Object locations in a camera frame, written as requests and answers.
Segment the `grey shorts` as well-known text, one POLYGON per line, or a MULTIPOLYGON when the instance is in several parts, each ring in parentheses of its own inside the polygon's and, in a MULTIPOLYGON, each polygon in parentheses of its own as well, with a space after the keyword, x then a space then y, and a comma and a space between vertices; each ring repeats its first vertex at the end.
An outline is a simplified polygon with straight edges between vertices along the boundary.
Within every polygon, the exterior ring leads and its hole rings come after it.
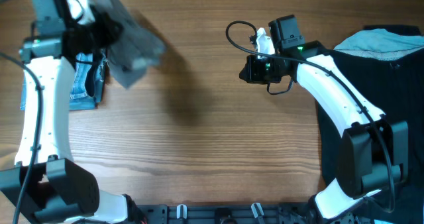
POLYGON ((150 67, 161 63, 166 45, 150 30, 140 26, 119 0, 89 0, 89 4, 117 24, 117 28, 111 29, 115 38, 107 46, 107 58, 111 75, 128 89, 150 67))

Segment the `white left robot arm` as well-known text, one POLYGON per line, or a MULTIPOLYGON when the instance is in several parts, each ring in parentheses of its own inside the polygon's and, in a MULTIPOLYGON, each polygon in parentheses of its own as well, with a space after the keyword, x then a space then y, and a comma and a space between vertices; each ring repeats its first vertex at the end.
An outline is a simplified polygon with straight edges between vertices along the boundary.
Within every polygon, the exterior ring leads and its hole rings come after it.
POLYGON ((31 223, 141 223, 142 212, 126 194, 99 189, 78 166, 69 142, 70 93, 76 56, 114 44, 123 31, 111 12, 94 9, 95 20, 70 20, 61 30, 25 39, 18 60, 25 73, 23 137, 15 166, 1 172, 1 191, 15 217, 31 223))

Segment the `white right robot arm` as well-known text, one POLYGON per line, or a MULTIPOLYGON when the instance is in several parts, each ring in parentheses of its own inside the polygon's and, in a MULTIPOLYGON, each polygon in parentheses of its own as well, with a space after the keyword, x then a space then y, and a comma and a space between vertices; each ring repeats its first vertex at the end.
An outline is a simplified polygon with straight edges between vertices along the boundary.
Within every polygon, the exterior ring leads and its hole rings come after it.
POLYGON ((240 79, 270 85, 290 76, 320 104, 337 129, 335 177, 309 200, 300 216, 308 223, 330 223, 365 203, 386 212, 396 204, 396 185, 407 178, 406 122, 390 124, 340 72, 330 55, 302 60, 249 55, 240 79))

